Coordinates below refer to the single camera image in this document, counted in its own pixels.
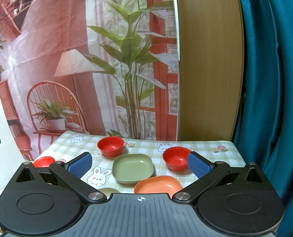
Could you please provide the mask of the beige plate near gripper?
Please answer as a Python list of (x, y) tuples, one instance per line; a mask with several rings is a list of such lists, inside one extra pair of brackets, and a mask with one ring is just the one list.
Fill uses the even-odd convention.
[(109, 199), (109, 197), (112, 195), (112, 194), (116, 194), (116, 193), (120, 193), (120, 191), (118, 191), (117, 189), (114, 189), (114, 188), (109, 188), (109, 187), (106, 187), (106, 188), (101, 188), (101, 189), (98, 189), (101, 193), (103, 193), (107, 199)]

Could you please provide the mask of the wooden panel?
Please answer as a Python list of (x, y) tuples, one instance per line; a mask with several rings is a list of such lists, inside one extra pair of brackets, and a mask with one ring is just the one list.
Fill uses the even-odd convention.
[(180, 141), (231, 140), (244, 73), (240, 0), (177, 0)]

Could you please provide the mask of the green checked bunny tablecloth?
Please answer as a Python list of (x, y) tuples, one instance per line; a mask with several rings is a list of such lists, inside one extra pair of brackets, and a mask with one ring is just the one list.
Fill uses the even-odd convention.
[[(68, 162), (81, 153), (89, 152), (92, 156), (92, 168), (82, 177), (82, 180), (95, 189), (112, 188), (121, 193), (133, 193), (134, 184), (121, 184), (114, 179), (111, 169), (114, 158), (103, 156), (97, 143), (102, 136), (78, 134), (66, 131), (53, 144), (45, 149), (39, 157), (51, 156), (57, 161)], [(198, 178), (189, 170), (174, 172), (167, 168), (162, 153), (170, 147), (180, 146), (199, 153), (206, 159), (225, 161), (232, 167), (244, 167), (246, 164), (235, 145), (230, 141), (150, 141), (124, 139), (123, 154), (142, 153), (152, 159), (154, 176), (171, 176), (183, 187)]]

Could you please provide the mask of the red bowl back centre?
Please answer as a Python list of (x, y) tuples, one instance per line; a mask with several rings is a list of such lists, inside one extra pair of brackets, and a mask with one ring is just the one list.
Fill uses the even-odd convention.
[(108, 136), (98, 141), (97, 147), (105, 157), (116, 157), (122, 152), (124, 140), (118, 136)]

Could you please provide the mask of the green square plate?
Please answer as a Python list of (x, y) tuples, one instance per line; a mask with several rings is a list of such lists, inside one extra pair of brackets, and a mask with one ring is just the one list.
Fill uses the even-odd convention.
[(136, 184), (154, 173), (152, 159), (145, 154), (133, 153), (116, 157), (112, 165), (112, 175), (118, 183)]

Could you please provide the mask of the orange square plate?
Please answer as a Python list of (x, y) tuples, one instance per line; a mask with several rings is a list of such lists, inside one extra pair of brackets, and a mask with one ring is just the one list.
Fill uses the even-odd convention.
[(134, 187), (135, 194), (159, 194), (167, 193), (172, 197), (182, 190), (181, 183), (171, 176), (151, 177), (138, 182)]

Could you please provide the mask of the red bowl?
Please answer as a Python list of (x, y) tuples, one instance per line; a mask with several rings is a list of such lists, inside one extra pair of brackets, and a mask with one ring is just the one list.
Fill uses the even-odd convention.
[(188, 168), (188, 155), (191, 151), (184, 147), (171, 147), (163, 152), (163, 160), (172, 171), (183, 171)]
[(98, 141), (97, 147), (105, 157), (116, 157), (122, 152), (124, 140), (118, 136), (108, 136)]
[(51, 156), (44, 156), (36, 159), (33, 162), (34, 167), (42, 168), (42, 167), (49, 167), (52, 163), (55, 162), (55, 159)]

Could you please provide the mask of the printed room scene backdrop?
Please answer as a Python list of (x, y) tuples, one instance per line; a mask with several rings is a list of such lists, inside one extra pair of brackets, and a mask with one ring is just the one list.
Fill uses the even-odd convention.
[(65, 131), (177, 139), (176, 0), (0, 0), (0, 98), (21, 156)]

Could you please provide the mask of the red bowl right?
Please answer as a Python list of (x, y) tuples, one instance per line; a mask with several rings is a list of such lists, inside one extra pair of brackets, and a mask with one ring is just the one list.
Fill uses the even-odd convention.
[(163, 160), (172, 171), (183, 171), (188, 168), (188, 155), (191, 151), (184, 147), (171, 147), (163, 152)]

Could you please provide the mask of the teal curtain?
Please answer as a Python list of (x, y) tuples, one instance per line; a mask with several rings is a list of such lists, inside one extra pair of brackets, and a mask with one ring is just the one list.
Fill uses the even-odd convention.
[(240, 0), (245, 80), (233, 143), (281, 198), (279, 236), (293, 236), (293, 0)]

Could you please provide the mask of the red bowl left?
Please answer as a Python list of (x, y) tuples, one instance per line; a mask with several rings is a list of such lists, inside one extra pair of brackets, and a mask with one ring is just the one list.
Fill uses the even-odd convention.
[(44, 156), (36, 159), (33, 162), (34, 167), (42, 168), (42, 167), (49, 167), (52, 163), (55, 162), (55, 159), (51, 156)]

